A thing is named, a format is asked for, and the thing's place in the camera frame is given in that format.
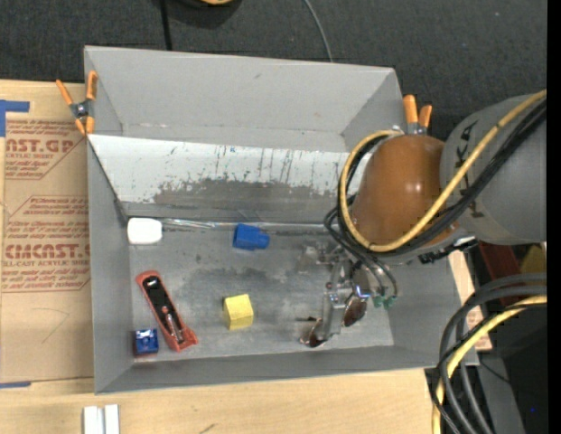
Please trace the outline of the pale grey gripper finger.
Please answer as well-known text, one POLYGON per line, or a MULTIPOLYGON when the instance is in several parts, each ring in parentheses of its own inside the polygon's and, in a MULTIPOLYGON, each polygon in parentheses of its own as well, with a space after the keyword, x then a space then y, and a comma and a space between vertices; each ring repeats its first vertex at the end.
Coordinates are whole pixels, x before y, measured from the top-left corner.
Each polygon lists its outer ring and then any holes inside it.
POLYGON ((344 316, 347 311, 349 294, 340 292, 333 301, 333 332, 337 335, 343 328, 344 316))
POLYGON ((323 296, 323 337, 332 335, 332 319, 334 311, 335 295, 331 291, 325 291, 323 296))

